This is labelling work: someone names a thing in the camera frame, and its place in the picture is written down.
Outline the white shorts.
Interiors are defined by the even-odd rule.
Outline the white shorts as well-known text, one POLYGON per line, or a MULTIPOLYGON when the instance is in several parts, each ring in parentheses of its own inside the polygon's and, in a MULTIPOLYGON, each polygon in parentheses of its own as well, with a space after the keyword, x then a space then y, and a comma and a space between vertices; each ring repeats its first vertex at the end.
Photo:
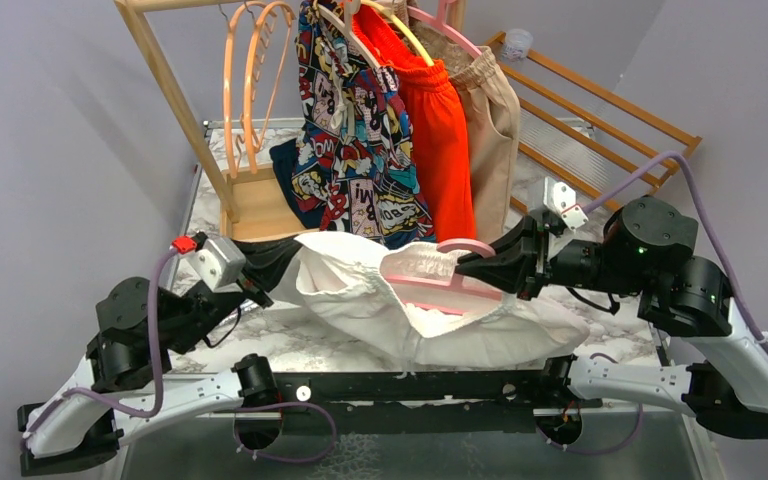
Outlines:
POLYGON ((499 301, 419 286, 385 275, 449 280, 465 250, 441 253, 414 242, 390 250, 346 232, 304 233, 277 287, 276 301, 400 360, 421 365, 496 369, 572 353, 590 334, 587 322, 553 299, 499 301))

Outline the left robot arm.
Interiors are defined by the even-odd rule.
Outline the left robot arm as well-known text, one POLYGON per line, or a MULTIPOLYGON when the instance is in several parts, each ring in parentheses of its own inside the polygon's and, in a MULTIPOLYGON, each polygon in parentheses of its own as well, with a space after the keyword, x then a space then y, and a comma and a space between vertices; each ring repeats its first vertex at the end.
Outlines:
POLYGON ((258 411, 281 401, 268 360, 249 354, 229 370, 171 390, 172 353, 191 351, 246 302, 267 308, 300 250, 294 237, 242 242, 205 233, 173 240, 156 263, 188 256, 204 266, 178 295, 158 274, 130 277, 96 307, 98 333, 72 376, 47 401, 17 411, 20 471, 25 477, 74 473, 113 459, 140 433, 180 419, 241 406, 258 411))

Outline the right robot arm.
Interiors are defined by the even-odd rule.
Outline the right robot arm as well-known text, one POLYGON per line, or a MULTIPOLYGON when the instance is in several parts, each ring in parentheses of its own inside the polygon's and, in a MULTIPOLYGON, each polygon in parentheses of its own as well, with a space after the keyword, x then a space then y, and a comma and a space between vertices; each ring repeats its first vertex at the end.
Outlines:
POLYGON ((698 222, 650 196, 615 212, 599 242, 567 239, 560 218, 526 217, 493 244, 469 254, 459 275, 522 300, 548 285, 634 296, 641 320, 694 346, 703 361, 646 367, 569 355, 547 361, 539 398, 618 399, 670 409, 735 439, 768 439, 768 342, 755 337, 721 264, 694 253, 698 222))

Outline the orange hanger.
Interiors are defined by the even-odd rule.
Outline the orange hanger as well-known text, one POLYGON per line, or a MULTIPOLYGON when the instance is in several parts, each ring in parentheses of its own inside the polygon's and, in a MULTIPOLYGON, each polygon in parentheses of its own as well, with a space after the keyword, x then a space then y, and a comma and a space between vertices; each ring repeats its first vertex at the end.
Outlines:
POLYGON ((272 1, 266 4, 254 23, 252 38, 246 61, 244 82, 244 100, 242 126, 244 128, 243 145, 248 162, 247 172, 258 172, 257 154, 263 149, 265 136, 270 125, 273 105, 280 87, 277 81, 282 76, 284 65, 289 56, 291 37, 296 22, 294 9, 285 1, 272 1), (275 70, 275 81, 268 91, 268 104, 261 121, 256 121, 254 102, 258 95, 258 86, 262 77, 264 63, 268 60, 269 49, 273 44, 281 46, 280 60, 275 70))
MULTIPOLYGON (((254 5, 256 7, 259 7, 261 9, 260 13, 262 12, 264 6, 268 4, 263 1, 256 1, 254 5)), ((235 179, 238 177, 241 168, 244 166, 247 171, 248 162, 245 154, 245 147, 243 145, 243 136, 244 136, 244 128, 242 126, 242 112, 243 112, 243 100, 244 100, 244 82, 246 78, 246 61, 248 57, 248 51, 249 51, 249 45, 252 38, 251 38, 248 44, 248 50, 247 50, 247 56, 245 60, 245 78, 242 82, 242 103, 241 103, 241 111, 239 112, 239 123, 242 128, 242 132, 240 134, 235 134, 233 132, 232 127, 232 120, 234 118, 234 107, 233 107, 233 92, 235 88, 235 82, 234 82, 234 76, 233 76, 233 69, 234 69, 234 58, 235 58, 235 46, 236 46, 236 34, 238 29, 238 24, 240 22, 240 19, 243 15, 249 14, 251 12, 249 5, 244 4, 237 8, 237 10, 231 15, 228 25, 227 25, 227 34, 225 39, 225 48, 224 48, 224 60, 223 60, 223 77, 222 77, 222 108, 223 108, 223 134, 224 134, 224 141, 225 141, 225 147, 226 147, 226 156, 227 156, 227 162, 228 162, 228 173, 229 176, 232 179, 235 179)), ((257 14, 254 18, 252 32, 254 28, 254 23, 259 17, 259 14, 257 14)))

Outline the comic print shorts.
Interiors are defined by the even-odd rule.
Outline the comic print shorts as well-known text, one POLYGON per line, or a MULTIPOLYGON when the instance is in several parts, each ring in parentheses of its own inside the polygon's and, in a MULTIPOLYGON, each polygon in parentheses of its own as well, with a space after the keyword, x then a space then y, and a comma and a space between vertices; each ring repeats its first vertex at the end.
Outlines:
POLYGON ((335 1, 303 1, 295 40, 304 123, 277 174, 307 226, 390 249, 436 231, 413 160, 412 124, 392 68, 348 37, 335 1))

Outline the beige shorts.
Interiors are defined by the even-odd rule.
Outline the beige shorts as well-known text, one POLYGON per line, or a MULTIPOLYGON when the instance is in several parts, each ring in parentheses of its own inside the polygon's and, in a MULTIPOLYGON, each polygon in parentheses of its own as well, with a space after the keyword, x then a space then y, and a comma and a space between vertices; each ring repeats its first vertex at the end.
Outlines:
POLYGON ((477 238, 499 238, 507 220, 518 156, 520 106, 491 47, 473 55, 442 32, 415 19, 409 26, 446 67, 466 117, 477 238))

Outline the orange shorts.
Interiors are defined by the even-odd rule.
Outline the orange shorts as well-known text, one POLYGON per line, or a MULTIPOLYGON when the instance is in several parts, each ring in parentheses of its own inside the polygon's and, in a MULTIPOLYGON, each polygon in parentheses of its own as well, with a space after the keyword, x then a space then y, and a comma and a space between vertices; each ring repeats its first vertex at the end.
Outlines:
POLYGON ((437 240, 477 237, 465 113, 440 59, 427 66, 394 25, 362 5, 355 35, 382 66, 393 69, 413 127, 412 160, 437 240))

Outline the pink hanger with beige shorts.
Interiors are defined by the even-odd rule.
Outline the pink hanger with beige shorts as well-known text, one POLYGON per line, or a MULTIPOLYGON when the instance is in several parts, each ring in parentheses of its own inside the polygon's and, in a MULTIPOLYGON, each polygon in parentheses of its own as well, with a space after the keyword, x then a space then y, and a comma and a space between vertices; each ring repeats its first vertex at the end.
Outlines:
POLYGON ((471 40, 465 37, 457 26, 453 26, 448 22, 450 18, 449 11, 453 12, 456 19, 462 20, 463 9, 459 4, 460 2, 457 0, 439 0, 436 4, 436 11, 434 14, 430 14, 414 6, 408 6, 407 9, 411 19, 418 20, 431 27, 433 30, 458 45, 471 57, 476 58, 481 55, 481 50, 471 40))

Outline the wooden hanger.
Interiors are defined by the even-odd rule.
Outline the wooden hanger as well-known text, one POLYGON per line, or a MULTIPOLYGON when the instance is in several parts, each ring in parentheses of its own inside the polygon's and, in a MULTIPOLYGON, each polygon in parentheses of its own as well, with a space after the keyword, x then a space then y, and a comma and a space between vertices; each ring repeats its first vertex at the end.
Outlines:
POLYGON ((338 29, 344 36, 344 38, 351 42, 360 53, 360 55, 366 60, 371 68, 378 69, 380 64, 372 52, 365 46, 365 44, 355 35, 352 27, 353 15, 359 11, 362 2, 360 0, 349 0, 342 2, 342 10, 340 13, 336 13, 337 8, 333 7, 329 9, 327 7, 320 7, 319 1, 312 2, 312 9, 318 13, 322 18, 332 24, 338 29))

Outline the yellow hanger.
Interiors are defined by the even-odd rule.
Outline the yellow hanger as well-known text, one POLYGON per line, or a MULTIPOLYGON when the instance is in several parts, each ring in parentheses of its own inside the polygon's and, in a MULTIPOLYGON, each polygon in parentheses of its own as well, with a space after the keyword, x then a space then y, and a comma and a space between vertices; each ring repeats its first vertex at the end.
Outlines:
POLYGON ((396 27, 397 30, 399 30, 404 38, 408 41, 408 43, 413 47, 416 54, 419 55, 424 63, 429 66, 433 67, 435 62, 434 59, 428 54, 426 49, 424 48, 423 44, 418 40, 418 38, 413 34, 413 32, 410 30, 409 26, 406 25, 400 18, 398 18, 391 9, 388 9, 385 6, 382 6, 381 4, 372 1, 372 0, 362 0, 362 5, 368 6, 375 10, 378 14, 380 14, 382 17, 384 17, 386 20, 389 20, 392 25, 396 27))

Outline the wooden clothes rack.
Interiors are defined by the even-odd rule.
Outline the wooden clothes rack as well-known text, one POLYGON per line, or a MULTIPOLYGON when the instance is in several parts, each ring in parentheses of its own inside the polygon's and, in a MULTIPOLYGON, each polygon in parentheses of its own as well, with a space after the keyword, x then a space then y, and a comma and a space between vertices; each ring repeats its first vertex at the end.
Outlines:
POLYGON ((271 168, 258 167, 256 174, 250 174, 242 167, 235 179, 228 168, 219 169, 145 17, 149 11, 164 9, 165 3, 121 1, 117 7, 221 200, 221 234, 244 242, 302 234, 305 228, 271 168))

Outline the wooden slatted rack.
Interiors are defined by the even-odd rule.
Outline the wooden slatted rack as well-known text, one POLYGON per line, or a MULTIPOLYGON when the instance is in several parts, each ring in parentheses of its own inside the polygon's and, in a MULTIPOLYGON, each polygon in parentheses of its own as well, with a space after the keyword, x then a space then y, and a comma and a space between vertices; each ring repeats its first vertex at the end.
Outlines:
MULTIPOLYGON (((612 107, 676 142, 687 158, 702 142, 700 136, 654 115, 547 55, 532 50, 526 59, 588 94, 596 106, 612 107)), ((501 69, 510 81, 527 90, 525 95, 517 96, 522 119, 518 152, 532 165, 578 192, 595 198, 613 183, 609 178, 611 173, 631 173, 637 169, 633 154, 646 160, 657 154, 640 136, 600 117, 596 107, 559 93, 546 81, 536 79, 533 73, 508 65, 501 69)))

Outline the clear plastic cup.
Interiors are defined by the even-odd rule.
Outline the clear plastic cup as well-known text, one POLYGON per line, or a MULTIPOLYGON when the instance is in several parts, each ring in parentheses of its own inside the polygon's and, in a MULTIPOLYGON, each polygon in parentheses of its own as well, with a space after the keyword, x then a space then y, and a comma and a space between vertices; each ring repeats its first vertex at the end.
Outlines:
POLYGON ((507 30, 500 50, 502 58, 512 62, 525 60, 533 41, 533 35, 527 30, 520 28, 507 30))

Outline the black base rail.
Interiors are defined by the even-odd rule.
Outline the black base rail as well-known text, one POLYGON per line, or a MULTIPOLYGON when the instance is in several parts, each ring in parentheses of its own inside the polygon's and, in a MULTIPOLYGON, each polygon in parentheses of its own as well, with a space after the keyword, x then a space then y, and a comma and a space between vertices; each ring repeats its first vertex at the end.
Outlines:
POLYGON ((261 416, 239 414, 232 431, 244 445, 267 447, 285 435, 533 433, 534 413, 576 403, 563 379, 541 370, 278 373, 278 399, 299 406, 261 416))

